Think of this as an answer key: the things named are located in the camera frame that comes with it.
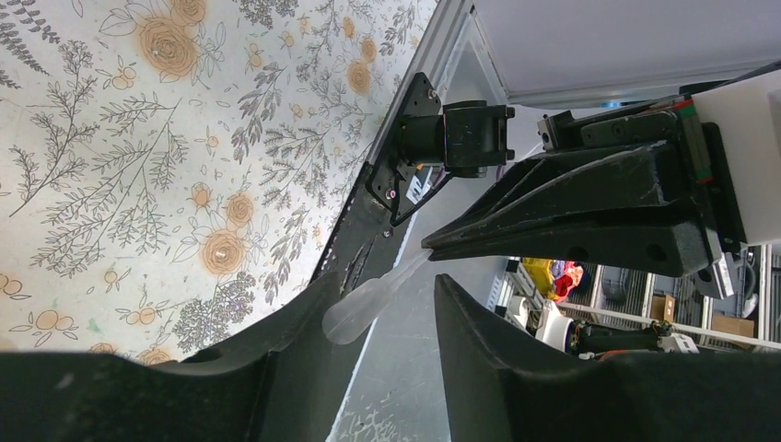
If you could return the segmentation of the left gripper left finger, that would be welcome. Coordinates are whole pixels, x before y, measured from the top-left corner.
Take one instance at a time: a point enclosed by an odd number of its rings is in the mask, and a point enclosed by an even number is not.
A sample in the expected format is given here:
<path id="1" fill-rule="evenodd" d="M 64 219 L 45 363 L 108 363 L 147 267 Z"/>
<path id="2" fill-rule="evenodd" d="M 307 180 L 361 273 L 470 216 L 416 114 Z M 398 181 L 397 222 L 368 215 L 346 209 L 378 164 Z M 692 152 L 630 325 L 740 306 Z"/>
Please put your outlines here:
<path id="1" fill-rule="evenodd" d="M 322 441 L 358 346 L 324 335 L 341 297 L 327 273 L 290 303 L 180 362 L 112 354 L 4 353 L 5 441 Z"/>

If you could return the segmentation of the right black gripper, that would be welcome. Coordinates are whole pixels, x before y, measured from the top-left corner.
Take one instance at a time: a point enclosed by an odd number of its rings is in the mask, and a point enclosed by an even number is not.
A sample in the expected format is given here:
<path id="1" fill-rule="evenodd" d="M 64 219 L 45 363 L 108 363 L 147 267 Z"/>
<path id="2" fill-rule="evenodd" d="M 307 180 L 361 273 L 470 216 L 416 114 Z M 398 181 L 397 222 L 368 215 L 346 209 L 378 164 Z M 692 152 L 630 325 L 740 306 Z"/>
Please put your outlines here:
<path id="1" fill-rule="evenodd" d="M 690 100 L 545 115 L 546 153 L 425 237 L 433 261 L 517 256 L 683 276 L 747 244 L 719 126 Z"/>

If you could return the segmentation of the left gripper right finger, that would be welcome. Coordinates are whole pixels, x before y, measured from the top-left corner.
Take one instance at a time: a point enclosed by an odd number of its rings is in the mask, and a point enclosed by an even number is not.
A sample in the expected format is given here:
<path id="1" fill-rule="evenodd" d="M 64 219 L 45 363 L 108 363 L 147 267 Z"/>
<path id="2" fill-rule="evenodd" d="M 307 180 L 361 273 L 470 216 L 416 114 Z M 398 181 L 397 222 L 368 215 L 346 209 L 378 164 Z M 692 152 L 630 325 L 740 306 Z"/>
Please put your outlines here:
<path id="1" fill-rule="evenodd" d="M 435 281 L 454 441 L 776 441 L 780 356 L 566 355 Z"/>

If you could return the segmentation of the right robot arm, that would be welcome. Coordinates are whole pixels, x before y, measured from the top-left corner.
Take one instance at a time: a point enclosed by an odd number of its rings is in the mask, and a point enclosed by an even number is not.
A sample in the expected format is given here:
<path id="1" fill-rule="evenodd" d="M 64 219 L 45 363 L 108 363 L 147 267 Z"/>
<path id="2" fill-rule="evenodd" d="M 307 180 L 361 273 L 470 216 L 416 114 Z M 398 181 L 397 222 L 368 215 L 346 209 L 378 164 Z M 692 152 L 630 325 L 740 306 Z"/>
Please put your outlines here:
<path id="1" fill-rule="evenodd" d="M 747 245 L 721 131 L 688 96 L 577 118 L 542 119 L 541 153 L 514 158 L 506 105 L 463 101 L 405 116 L 394 137 L 407 164 L 449 178 L 504 175 L 422 241 L 433 261 L 519 256 L 670 277 L 701 273 Z"/>

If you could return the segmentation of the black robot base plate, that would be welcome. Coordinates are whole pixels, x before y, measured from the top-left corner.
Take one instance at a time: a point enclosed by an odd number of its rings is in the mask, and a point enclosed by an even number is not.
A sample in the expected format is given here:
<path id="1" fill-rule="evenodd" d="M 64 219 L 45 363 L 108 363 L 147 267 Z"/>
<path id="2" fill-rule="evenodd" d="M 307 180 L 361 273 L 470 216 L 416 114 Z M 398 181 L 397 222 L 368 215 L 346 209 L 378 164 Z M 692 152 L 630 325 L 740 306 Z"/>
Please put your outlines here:
<path id="1" fill-rule="evenodd" d="M 336 273 L 344 292 L 390 270 L 415 203 L 407 198 L 420 165 L 444 163 L 442 101 L 423 72 L 397 95 L 388 125 L 370 146 L 311 279 Z"/>

